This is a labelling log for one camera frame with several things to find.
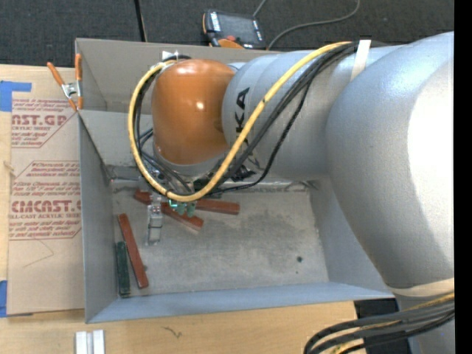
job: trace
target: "cardboard sheet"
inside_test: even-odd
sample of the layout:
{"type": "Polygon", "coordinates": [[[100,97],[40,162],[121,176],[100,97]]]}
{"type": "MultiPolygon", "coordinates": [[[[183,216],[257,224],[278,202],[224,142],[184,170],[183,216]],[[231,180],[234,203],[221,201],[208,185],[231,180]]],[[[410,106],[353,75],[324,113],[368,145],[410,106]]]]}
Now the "cardboard sheet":
{"type": "MultiPolygon", "coordinates": [[[[4,83],[25,87],[2,97],[11,122],[11,156],[3,164],[8,175],[2,173],[2,180],[11,178],[7,314],[82,308],[77,114],[48,68],[0,70],[4,83]]],[[[59,72],[66,83],[74,81],[73,69],[59,72]]]]}

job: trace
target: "orange clip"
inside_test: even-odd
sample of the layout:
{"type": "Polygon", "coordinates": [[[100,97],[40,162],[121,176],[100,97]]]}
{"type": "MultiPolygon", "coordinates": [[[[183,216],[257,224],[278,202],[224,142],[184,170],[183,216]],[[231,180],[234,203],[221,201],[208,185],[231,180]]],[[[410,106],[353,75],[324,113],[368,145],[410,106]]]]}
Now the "orange clip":
{"type": "Polygon", "coordinates": [[[82,55],[75,55],[75,79],[77,80],[78,91],[77,91],[77,107],[82,110],[83,107],[83,96],[82,96],[82,55]]]}
{"type": "Polygon", "coordinates": [[[82,109],[83,107],[83,97],[82,97],[82,55],[76,54],[75,55],[75,83],[66,84],[64,83],[63,78],[60,76],[58,70],[54,67],[54,64],[51,62],[47,62],[47,68],[52,73],[54,80],[59,86],[62,88],[64,94],[66,95],[67,101],[69,102],[70,106],[77,111],[77,109],[82,109]],[[77,93],[77,105],[72,100],[71,96],[77,93]]]}

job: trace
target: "robotic hand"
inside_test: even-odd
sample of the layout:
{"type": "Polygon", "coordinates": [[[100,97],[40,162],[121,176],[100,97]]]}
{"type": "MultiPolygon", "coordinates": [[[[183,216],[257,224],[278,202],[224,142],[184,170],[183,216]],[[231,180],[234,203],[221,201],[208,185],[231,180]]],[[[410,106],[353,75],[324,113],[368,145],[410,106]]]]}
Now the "robotic hand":
{"type": "MultiPolygon", "coordinates": [[[[183,204],[253,186],[269,171],[292,181],[329,177],[405,310],[454,295],[453,83],[453,33],[244,64],[174,57],[136,87],[131,150],[150,185],[183,204]],[[156,75],[153,130],[140,133],[142,95],[156,75]]],[[[418,341],[424,353],[455,353],[454,322],[418,341]]]]}

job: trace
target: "black device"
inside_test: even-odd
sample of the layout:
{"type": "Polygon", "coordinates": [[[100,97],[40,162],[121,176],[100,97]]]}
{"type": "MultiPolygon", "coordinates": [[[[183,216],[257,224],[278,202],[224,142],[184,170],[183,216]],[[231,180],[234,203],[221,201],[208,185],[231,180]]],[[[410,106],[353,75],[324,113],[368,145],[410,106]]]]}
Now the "black device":
{"type": "Polygon", "coordinates": [[[204,35],[212,46],[226,46],[225,43],[230,41],[245,49],[266,49],[259,21],[252,15],[207,10],[203,26],[204,35]]]}

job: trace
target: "yellow cable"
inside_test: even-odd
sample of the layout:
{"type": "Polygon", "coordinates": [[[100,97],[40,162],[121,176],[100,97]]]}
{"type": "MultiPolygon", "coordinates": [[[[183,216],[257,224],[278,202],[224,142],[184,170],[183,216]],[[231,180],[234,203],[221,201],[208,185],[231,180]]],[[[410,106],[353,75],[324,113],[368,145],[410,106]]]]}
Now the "yellow cable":
{"type": "Polygon", "coordinates": [[[136,164],[141,171],[142,175],[146,178],[146,180],[150,183],[150,185],[156,189],[158,192],[160,192],[162,195],[167,196],[168,198],[178,201],[178,202],[192,202],[192,201],[197,201],[198,199],[203,198],[208,192],[210,192],[213,187],[218,183],[218,181],[223,177],[224,173],[228,169],[229,165],[231,164],[233,158],[237,155],[237,152],[241,148],[241,146],[244,143],[244,140],[246,137],[249,135],[249,131],[252,129],[252,126],[256,122],[257,118],[259,118],[259,115],[262,113],[264,110],[266,103],[268,103],[271,98],[279,91],[280,88],[298,71],[300,70],[305,64],[309,63],[313,59],[317,58],[320,55],[323,55],[326,52],[329,52],[332,49],[335,49],[336,47],[342,46],[344,44],[348,44],[349,42],[338,42],[336,44],[329,44],[327,46],[323,46],[320,49],[317,49],[307,56],[303,57],[301,60],[296,62],[282,77],[268,90],[268,92],[265,94],[264,98],[257,104],[255,110],[252,112],[251,116],[249,117],[248,121],[243,127],[243,130],[241,131],[239,137],[236,139],[235,143],[231,147],[230,151],[228,152],[228,155],[226,155],[226,158],[223,160],[221,163],[221,166],[218,168],[218,170],[215,172],[213,177],[209,180],[208,184],[199,190],[198,192],[195,192],[191,195],[180,195],[180,194],[175,194],[174,192],[171,192],[169,190],[166,190],[162,185],[160,185],[159,182],[154,180],[151,174],[149,174],[148,170],[144,166],[141,157],[139,156],[139,151],[138,147],[136,145],[136,140],[134,138],[134,109],[136,107],[136,99],[145,84],[146,81],[149,80],[150,77],[154,76],[157,72],[160,72],[167,64],[160,63],[158,66],[155,68],[151,69],[148,71],[143,78],[139,81],[138,85],[134,89],[134,93],[131,97],[130,101],[130,106],[129,106],[129,114],[128,114],[128,135],[130,139],[130,144],[131,144],[131,152],[133,154],[133,157],[136,161],[136,164]]]}
{"type": "MultiPolygon", "coordinates": [[[[438,305],[438,304],[443,303],[443,302],[448,302],[448,301],[452,300],[454,297],[455,297],[455,291],[453,291],[449,294],[440,296],[436,299],[430,300],[429,302],[424,302],[424,303],[421,303],[419,305],[414,305],[410,308],[405,308],[404,310],[402,310],[402,312],[405,312],[405,311],[408,311],[408,310],[417,310],[417,309],[421,309],[421,308],[427,308],[427,307],[431,307],[432,305],[438,305]]],[[[370,330],[370,329],[376,329],[376,328],[381,328],[381,327],[388,327],[390,325],[395,325],[395,324],[398,324],[400,322],[401,322],[401,320],[394,320],[394,321],[391,321],[391,322],[379,322],[377,324],[371,324],[371,325],[367,325],[365,327],[359,327],[357,330],[355,330],[355,332],[357,332],[359,330],[370,330]]],[[[328,336],[324,337],[323,341],[326,341],[326,338],[329,337],[329,336],[331,336],[331,335],[328,335],[328,336]]],[[[329,353],[330,354],[342,354],[347,349],[354,346],[355,342],[357,340],[359,340],[359,339],[353,339],[352,341],[345,342],[345,343],[340,344],[340,345],[338,345],[334,348],[330,348],[332,351],[330,351],[329,353]]],[[[320,343],[322,343],[322,342],[318,342],[315,345],[315,347],[319,346],[320,343]]]]}

